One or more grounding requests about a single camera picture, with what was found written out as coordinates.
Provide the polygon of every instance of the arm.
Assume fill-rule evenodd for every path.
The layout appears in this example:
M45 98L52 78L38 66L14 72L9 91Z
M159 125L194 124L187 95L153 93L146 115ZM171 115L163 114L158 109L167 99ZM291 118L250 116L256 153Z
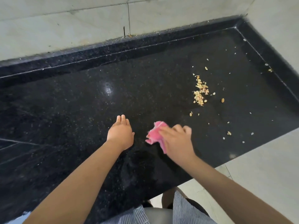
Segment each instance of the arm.
M167 155L195 178L236 223L286 223L286 217L251 192L225 177L198 158L191 142L191 128L162 128Z
M107 141L50 193L24 224L84 223L108 172L133 141L129 120L118 116Z

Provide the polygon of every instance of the person's left hand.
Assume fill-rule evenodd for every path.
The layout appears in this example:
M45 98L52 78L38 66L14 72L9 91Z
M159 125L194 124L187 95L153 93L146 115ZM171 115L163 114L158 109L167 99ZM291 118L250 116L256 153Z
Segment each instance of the person's left hand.
M135 133L125 115L117 116L116 122L108 131L107 141L117 143L122 150L126 150L133 145Z

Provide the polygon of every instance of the hand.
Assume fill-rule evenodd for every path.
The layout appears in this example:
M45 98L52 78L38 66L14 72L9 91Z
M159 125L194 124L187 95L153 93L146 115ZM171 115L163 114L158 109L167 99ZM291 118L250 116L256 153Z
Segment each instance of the hand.
M107 141L117 143L122 150L126 150L133 145L135 133L125 115L117 116L116 122L108 131Z
M179 124L173 128L161 127L159 134L164 139L166 154L179 166L184 166L196 157L191 142L192 129L190 127L181 127Z

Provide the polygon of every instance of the pink cloth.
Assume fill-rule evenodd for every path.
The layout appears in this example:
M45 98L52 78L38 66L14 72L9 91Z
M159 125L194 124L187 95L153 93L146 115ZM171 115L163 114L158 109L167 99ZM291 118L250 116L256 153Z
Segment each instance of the pink cloth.
M147 138L145 141L150 145L159 142L164 154L166 154L166 147L163 141L163 137L159 134L160 127L167 127L168 125L163 121L157 121L154 123L154 128L152 128L147 134Z

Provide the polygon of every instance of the blue striped fabric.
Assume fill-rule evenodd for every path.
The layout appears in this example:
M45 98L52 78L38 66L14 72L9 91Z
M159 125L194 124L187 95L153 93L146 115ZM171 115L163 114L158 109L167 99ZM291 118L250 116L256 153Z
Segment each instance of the blue striped fabric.
M143 207L139 206L103 222L103 224L150 224L150 222ZM216 224L216 222L192 206L176 191L173 200L173 224Z

